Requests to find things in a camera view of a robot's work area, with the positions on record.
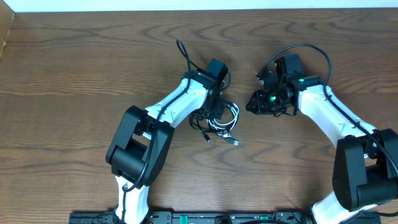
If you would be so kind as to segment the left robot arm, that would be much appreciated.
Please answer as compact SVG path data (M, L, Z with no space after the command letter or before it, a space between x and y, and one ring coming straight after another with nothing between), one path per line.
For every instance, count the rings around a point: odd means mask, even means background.
M175 128L188 116L199 121L221 118L227 74L227 66L214 58L205 70L184 73L179 86L160 102L125 111L105 157L119 188L113 222L144 221L149 186L164 166Z

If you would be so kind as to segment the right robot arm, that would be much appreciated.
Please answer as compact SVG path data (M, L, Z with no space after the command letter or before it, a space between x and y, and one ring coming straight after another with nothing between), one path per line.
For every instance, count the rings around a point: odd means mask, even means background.
M271 61L275 71L264 66L256 74L263 88L253 93L246 109L278 117L292 107L308 116L336 148L333 190L301 222L366 223L388 216L374 208L397 199L397 133L356 116L326 81L307 75L297 54Z

